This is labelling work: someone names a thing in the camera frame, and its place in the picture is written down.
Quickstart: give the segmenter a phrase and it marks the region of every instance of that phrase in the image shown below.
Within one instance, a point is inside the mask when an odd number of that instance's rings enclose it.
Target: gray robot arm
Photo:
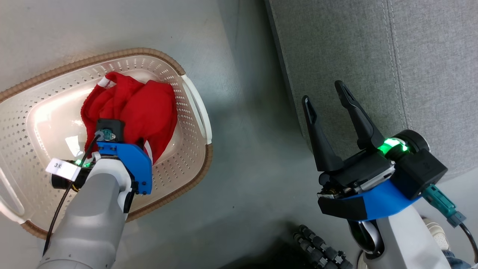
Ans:
[[[67,207],[37,268],[111,268],[127,217],[127,182],[131,179],[120,160],[100,159]]]

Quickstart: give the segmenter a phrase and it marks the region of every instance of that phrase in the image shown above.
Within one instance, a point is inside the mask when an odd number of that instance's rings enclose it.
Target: blue jeans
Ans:
[[[453,252],[449,250],[443,250],[443,254],[445,254],[445,257],[448,260],[451,269],[468,269],[471,267],[471,265],[467,264],[466,262],[455,258]]]

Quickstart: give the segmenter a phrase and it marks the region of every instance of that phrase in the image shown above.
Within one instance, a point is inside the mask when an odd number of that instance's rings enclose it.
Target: white paper label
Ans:
[[[76,177],[78,176],[80,170],[81,167],[78,167],[74,164],[65,162],[57,158],[53,158],[46,167],[46,171],[48,173],[52,173],[54,175],[60,176],[64,179],[71,181],[76,180]]]

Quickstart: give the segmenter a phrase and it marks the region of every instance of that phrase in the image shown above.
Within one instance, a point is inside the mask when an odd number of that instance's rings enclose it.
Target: brown basket rim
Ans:
[[[27,90],[33,86],[36,86],[40,83],[43,83],[47,80],[50,80],[52,78],[56,78],[58,76],[61,76],[63,74],[66,74],[68,72],[88,67],[91,65],[95,65],[101,62],[106,62],[110,61],[113,59],[118,59],[118,58],[124,58],[124,57],[129,57],[129,56],[137,56],[137,55],[146,55],[146,56],[153,56],[156,57],[166,63],[168,63],[170,66],[173,67],[173,69],[180,75],[185,75],[186,72],[184,69],[181,67],[181,65],[176,62],[173,58],[169,57],[166,53],[163,53],[159,50],[151,49],[151,48],[132,48],[132,49],[125,49],[125,50],[119,50],[115,52],[110,52],[110,53],[105,53],[102,55],[98,56],[93,56],[90,58],[86,58],[83,60],[79,60],[76,62],[73,62],[71,64],[64,65],[62,67],[55,68],[53,70],[50,70],[48,72],[45,72],[41,75],[38,75],[36,77],[33,77],[31,79],[28,79],[22,83],[19,83],[8,90],[5,90],[3,92],[0,92],[0,103],[2,103],[4,100],[7,98],[10,98],[24,90]],[[213,155],[213,147],[212,144],[206,145],[206,156],[204,159],[203,166],[201,167],[201,170],[198,172],[198,174],[188,183],[186,183],[184,186],[180,187],[179,189],[173,191],[172,193],[162,197],[161,199],[158,199],[136,211],[133,211],[128,214],[128,218],[126,222],[130,222],[132,220],[135,220],[141,216],[144,216],[150,212],[152,212],[155,209],[160,208],[161,206],[171,202],[172,200],[178,198],[179,196],[183,195],[186,193],[188,190],[192,189],[194,186],[196,186],[207,174],[207,171],[209,170],[209,167],[211,166],[212,162],[212,155]],[[30,234],[46,239],[46,234],[47,231],[39,228],[36,226],[34,223],[32,223],[30,220],[27,220],[25,223],[21,224],[23,229],[25,229],[27,232]]]

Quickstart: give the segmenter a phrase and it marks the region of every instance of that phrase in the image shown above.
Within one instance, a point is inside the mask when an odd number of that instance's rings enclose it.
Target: black cable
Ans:
[[[465,232],[465,234],[467,235],[468,240],[470,240],[471,247],[473,248],[473,252],[475,254],[475,263],[478,263],[478,247],[475,242],[475,239],[473,238],[473,235],[471,235],[470,230],[468,230],[468,228],[465,226],[464,223],[460,223],[460,227],[463,230],[463,232]]]
[[[87,159],[87,156],[91,154],[91,151],[93,150],[93,145],[96,143],[98,138],[99,138],[99,135],[93,138],[93,141],[91,141],[90,145],[88,146],[88,149],[85,152],[85,155],[81,159],[81,162],[78,166],[83,167],[83,164],[85,163],[85,160]],[[63,203],[65,202],[66,196],[68,195],[68,192],[70,191],[72,186],[73,186],[73,181],[70,181],[70,183],[68,184],[68,188],[66,188],[65,193],[63,194],[60,200],[60,203],[58,204],[58,207],[56,208],[55,214],[53,215],[52,223],[50,224],[50,228],[48,229],[48,233],[46,234],[45,247],[43,248],[43,256],[48,250],[48,247],[50,245],[50,239],[53,233],[53,227],[55,226],[55,222],[56,222],[56,219],[58,218],[58,214],[60,213],[60,209]]]

